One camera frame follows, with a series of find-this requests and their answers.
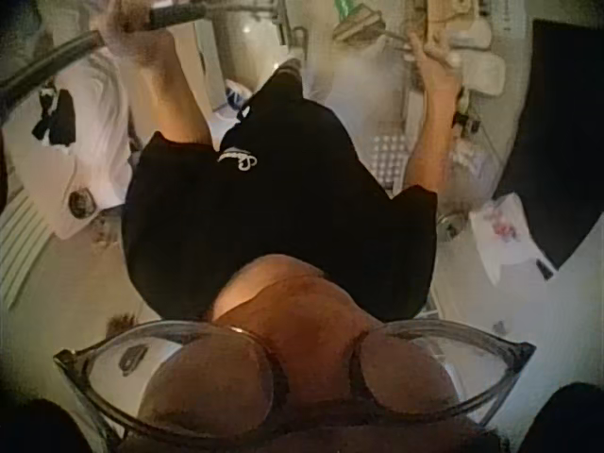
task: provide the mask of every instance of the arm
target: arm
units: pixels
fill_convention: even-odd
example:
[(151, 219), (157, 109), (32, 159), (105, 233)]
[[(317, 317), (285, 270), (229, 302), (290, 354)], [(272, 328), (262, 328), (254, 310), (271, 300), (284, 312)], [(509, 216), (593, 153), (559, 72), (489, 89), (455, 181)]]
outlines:
[(426, 87), (425, 121), (405, 174), (405, 188), (418, 185), (440, 193), (445, 185), (453, 117), (461, 83), (452, 70), (428, 57), (415, 35), (413, 53)]
[(172, 142), (212, 146), (210, 127), (187, 83), (176, 49), (161, 58), (158, 65), (143, 69), (159, 132)]
[(148, 7), (140, 1), (111, 0), (97, 27), (112, 54), (134, 63), (151, 96), (159, 132), (178, 143), (212, 145), (210, 128), (180, 66), (167, 30), (144, 30)]

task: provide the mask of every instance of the white cloth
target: white cloth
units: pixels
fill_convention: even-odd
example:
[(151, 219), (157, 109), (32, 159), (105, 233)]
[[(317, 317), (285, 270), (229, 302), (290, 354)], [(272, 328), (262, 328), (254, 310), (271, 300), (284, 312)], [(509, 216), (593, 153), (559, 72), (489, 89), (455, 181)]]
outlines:
[(78, 220), (72, 215), (71, 192), (87, 188), (99, 210), (124, 203), (132, 178), (127, 163), (128, 102), (107, 49), (61, 71), (55, 85), (74, 99), (75, 142), (68, 150), (44, 146), (32, 135), (42, 112), (37, 92), (12, 113), (4, 134), (25, 189), (57, 236), (68, 239), (94, 218)]
[(556, 268), (530, 236), (517, 194), (490, 201), (480, 210), (470, 212), (470, 222), (484, 270), (494, 285), (501, 277), (501, 266), (528, 260), (539, 260), (556, 274)]

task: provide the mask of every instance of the clear plastic eyeglass frame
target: clear plastic eyeglass frame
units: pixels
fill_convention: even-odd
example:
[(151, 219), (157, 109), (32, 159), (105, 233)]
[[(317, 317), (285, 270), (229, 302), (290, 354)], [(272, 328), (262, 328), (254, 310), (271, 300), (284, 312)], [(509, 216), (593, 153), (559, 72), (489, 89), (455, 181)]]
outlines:
[[(502, 378), (486, 391), (477, 394), (443, 411), (422, 414), (408, 414), (391, 411), (381, 406), (372, 397), (364, 382), (360, 364), (360, 348), (367, 335), (375, 332), (414, 340), (435, 336), (488, 352), (505, 363)], [(264, 422), (256, 429), (234, 438), (223, 439), (175, 432), (166, 428), (148, 425), (136, 417), (111, 405), (97, 393), (91, 385), (89, 374), (95, 359), (107, 350), (125, 342), (143, 338), (169, 338), (172, 342), (188, 344), (207, 335), (243, 335), (259, 346), (271, 365), (273, 380), (273, 399), (270, 411)], [(217, 327), (206, 323), (159, 321), (132, 328), (117, 337), (105, 340), (87, 349), (72, 352), (63, 350), (55, 356), (55, 363), (73, 385), (80, 400), (91, 411), (91, 417), (109, 446), (117, 446), (122, 439), (111, 427), (107, 419), (118, 424), (128, 433), (136, 433), (161, 443), (199, 449), (230, 449), (242, 446), (259, 445), (292, 432), (313, 428), (336, 428), (358, 426), (408, 426), (441, 422), (449, 418), (468, 414), (492, 406), (482, 416), (479, 424), (486, 426), (512, 391), (520, 373), (525, 368), (536, 347), (532, 344), (515, 344), (481, 330), (439, 320), (410, 320), (386, 324), (377, 330), (361, 335), (355, 342), (350, 358), (351, 401), (322, 405), (311, 416), (303, 420), (291, 419), (281, 411), (288, 393), (287, 377), (283, 373), (275, 355), (262, 344), (255, 335), (238, 328)]]

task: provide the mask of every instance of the hand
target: hand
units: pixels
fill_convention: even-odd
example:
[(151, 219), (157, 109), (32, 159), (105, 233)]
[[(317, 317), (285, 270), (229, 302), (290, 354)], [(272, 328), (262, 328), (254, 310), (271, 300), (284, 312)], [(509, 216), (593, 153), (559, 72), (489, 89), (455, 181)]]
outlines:
[(416, 34), (411, 33), (410, 39), (428, 99), (455, 104), (461, 90), (461, 76), (445, 63), (450, 52), (446, 39), (436, 38), (435, 43), (429, 45), (429, 55)]
[(101, 33), (113, 55), (143, 68), (161, 65), (176, 54), (169, 31), (144, 31), (150, 3), (150, 0), (109, 0), (107, 11), (91, 25)]

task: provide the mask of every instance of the green object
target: green object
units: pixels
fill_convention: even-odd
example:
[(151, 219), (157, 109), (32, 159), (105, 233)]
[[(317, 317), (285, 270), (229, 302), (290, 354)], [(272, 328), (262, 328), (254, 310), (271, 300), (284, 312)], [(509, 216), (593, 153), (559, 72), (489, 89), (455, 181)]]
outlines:
[(340, 13), (340, 20), (343, 21), (350, 15), (352, 10), (355, 8), (355, 0), (335, 0), (336, 8)]

